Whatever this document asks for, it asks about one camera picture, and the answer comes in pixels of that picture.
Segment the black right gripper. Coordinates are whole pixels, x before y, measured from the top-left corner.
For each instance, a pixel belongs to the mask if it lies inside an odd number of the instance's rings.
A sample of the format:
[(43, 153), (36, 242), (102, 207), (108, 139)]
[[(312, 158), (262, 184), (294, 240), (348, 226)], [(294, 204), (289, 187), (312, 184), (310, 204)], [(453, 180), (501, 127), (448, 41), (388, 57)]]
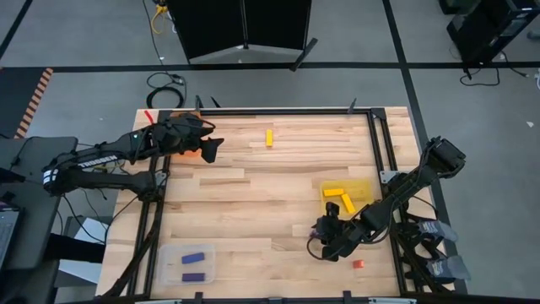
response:
[(323, 248), (321, 258), (327, 261), (338, 261), (348, 257), (367, 235), (367, 226), (362, 220), (340, 220), (340, 207), (333, 202), (326, 202), (326, 215), (316, 222), (317, 239)]

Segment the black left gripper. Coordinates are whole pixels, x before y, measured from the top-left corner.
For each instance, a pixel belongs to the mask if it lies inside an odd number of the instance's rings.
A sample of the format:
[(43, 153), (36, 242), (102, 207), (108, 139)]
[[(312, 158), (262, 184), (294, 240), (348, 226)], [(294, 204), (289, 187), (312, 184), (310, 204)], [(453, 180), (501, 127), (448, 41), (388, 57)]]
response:
[(152, 150), (161, 155), (195, 152), (201, 149), (201, 157), (207, 163), (214, 163), (218, 147), (223, 138), (207, 138), (201, 140), (204, 131), (204, 120), (197, 115), (184, 113), (178, 117), (170, 117), (152, 126)]

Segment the orange translucent plastic container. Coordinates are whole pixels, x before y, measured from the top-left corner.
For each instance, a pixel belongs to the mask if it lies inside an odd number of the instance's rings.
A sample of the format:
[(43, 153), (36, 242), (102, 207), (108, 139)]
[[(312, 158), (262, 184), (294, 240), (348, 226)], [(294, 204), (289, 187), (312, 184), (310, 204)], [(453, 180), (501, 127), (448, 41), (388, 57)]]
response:
[[(198, 111), (173, 111), (171, 114), (170, 114), (170, 117), (180, 117), (181, 115), (183, 114), (192, 114), (198, 118), (201, 117), (201, 114), (198, 112)], [(182, 155), (180, 155), (180, 157), (182, 159), (188, 159), (188, 158), (197, 158), (201, 155), (201, 150), (198, 149), (196, 151), (191, 151), (191, 150), (187, 150), (185, 151)]]

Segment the yellow translucent plastic container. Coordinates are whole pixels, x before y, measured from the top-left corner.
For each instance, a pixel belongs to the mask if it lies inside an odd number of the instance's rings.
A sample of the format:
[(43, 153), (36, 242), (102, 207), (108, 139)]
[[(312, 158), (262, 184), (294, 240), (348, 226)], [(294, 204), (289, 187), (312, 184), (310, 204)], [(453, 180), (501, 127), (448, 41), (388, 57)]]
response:
[(347, 179), (347, 180), (334, 180), (334, 181), (325, 181), (320, 185), (320, 196), (321, 196), (321, 213), (325, 214), (325, 204), (326, 202), (333, 202), (338, 204), (340, 207), (339, 218), (341, 220), (346, 220), (354, 214), (348, 214), (347, 210), (343, 205), (341, 196), (335, 197), (325, 197), (323, 195), (324, 189), (332, 188), (342, 188), (345, 193), (349, 195), (354, 206), (356, 208), (356, 214), (360, 211), (366, 204), (371, 204), (374, 202), (373, 191), (371, 188), (370, 181), (368, 179)]

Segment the grey cloth weight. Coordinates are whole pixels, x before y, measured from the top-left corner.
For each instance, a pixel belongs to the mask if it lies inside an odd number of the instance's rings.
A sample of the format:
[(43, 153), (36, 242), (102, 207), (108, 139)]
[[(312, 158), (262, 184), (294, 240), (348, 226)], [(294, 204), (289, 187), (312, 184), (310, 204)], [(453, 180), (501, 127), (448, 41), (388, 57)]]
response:
[(418, 223), (418, 229), (423, 234), (429, 234), (435, 238), (442, 237), (451, 242), (459, 239), (457, 233), (449, 225), (439, 220), (421, 221)]
[(426, 265), (430, 275), (438, 280), (454, 279), (454, 280), (469, 280), (471, 275), (459, 255), (450, 256), (448, 258), (439, 258), (428, 261)]

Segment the clear plastic container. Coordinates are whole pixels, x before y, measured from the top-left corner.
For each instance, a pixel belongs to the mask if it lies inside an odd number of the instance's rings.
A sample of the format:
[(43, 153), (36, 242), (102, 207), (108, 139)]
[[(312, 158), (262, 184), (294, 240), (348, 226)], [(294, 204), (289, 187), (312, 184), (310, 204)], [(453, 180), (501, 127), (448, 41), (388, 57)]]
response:
[[(181, 257), (190, 253), (204, 252), (202, 262), (182, 264)], [(158, 282), (163, 286), (209, 284), (215, 278), (216, 252), (212, 244), (163, 245), (158, 255)], [(184, 273), (205, 273), (204, 282), (182, 283)]]

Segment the black folding panel screen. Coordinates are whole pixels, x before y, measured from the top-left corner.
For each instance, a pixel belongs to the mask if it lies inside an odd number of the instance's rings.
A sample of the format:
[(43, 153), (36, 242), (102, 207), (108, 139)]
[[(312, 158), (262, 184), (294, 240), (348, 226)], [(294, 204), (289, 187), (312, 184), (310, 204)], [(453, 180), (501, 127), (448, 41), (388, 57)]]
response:
[(318, 43), (309, 38), (312, 0), (164, 0), (188, 61), (235, 46), (300, 52), (296, 71)]

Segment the white box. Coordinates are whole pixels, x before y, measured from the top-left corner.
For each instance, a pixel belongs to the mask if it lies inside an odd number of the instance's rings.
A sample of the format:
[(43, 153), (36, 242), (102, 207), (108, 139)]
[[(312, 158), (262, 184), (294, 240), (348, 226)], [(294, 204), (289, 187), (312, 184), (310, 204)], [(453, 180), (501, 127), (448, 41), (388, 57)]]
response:
[(69, 254), (60, 260), (60, 274), (97, 285), (105, 252), (105, 232), (108, 224), (91, 217), (70, 216), (63, 235), (69, 239)]

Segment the orange black striped mat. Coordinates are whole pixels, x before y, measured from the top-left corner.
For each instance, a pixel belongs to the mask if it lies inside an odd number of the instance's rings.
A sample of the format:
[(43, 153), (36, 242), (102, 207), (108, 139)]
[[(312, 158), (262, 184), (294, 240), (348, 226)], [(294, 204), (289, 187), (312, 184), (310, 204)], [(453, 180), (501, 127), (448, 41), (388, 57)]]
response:
[(53, 73), (52, 68), (0, 68), (0, 139), (26, 136)]

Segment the black desk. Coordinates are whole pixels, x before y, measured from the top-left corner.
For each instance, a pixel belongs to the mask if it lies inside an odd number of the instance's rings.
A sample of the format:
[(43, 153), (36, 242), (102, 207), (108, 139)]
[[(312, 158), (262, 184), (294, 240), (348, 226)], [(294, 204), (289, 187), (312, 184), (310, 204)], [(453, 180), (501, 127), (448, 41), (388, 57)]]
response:
[(58, 264), (69, 254), (69, 239), (51, 233), (60, 199), (42, 187), (42, 168), (77, 146), (74, 137), (0, 139), (0, 169), (26, 178), (0, 183), (0, 197), (12, 193), (10, 204), (21, 218), (0, 271), (0, 304), (50, 304)]

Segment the laptop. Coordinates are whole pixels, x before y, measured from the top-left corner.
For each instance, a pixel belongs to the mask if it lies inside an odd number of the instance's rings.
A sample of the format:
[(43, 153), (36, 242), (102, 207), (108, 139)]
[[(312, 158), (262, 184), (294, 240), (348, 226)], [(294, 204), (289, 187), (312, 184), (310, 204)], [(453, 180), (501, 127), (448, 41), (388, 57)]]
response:
[(0, 204), (0, 271), (8, 257), (9, 249), (21, 218), (21, 210)]

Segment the black equipment rack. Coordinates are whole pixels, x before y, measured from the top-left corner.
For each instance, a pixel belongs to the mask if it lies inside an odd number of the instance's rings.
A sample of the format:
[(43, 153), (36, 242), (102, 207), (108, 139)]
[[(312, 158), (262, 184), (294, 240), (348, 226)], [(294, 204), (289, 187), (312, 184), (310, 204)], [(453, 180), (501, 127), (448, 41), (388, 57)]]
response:
[(466, 64), (491, 62), (540, 15), (540, 0), (439, 0), (446, 31)]

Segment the black aluminium table frame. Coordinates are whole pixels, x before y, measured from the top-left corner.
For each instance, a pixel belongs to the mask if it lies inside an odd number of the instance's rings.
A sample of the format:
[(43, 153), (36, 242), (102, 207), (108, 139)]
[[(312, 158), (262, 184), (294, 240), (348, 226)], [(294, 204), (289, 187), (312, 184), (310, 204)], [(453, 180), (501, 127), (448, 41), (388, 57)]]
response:
[[(380, 171), (408, 171), (419, 162), (419, 147), (404, 107), (222, 108), (205, 109), (223, 138), (217, 159), (146, 160), (131, 172), (168, 172), (162, 205), (143, 205), (128, 192), (116, 201), (118, 216), (109, 232), (97, 291), (120, 277), (151, 225), (158, 244), (212, 244), (215, 278), (209, 284), (163, 286), (156, 247), (149, 250), (128, 293), (151, 298), (200, 296), (205, 301), (294, 301), (361, 296), (398, 296), (414, 290), (405, 277), (393, 239), (362, 245), (336, 263), (313, 258), (321, 249), (309, 242), (321, 213), (325, 181), (368, 179), (381, 197)], [(265, 145), (273, 130), (273, 147)], [(355, 269), (354, 260), (364, 267)]]

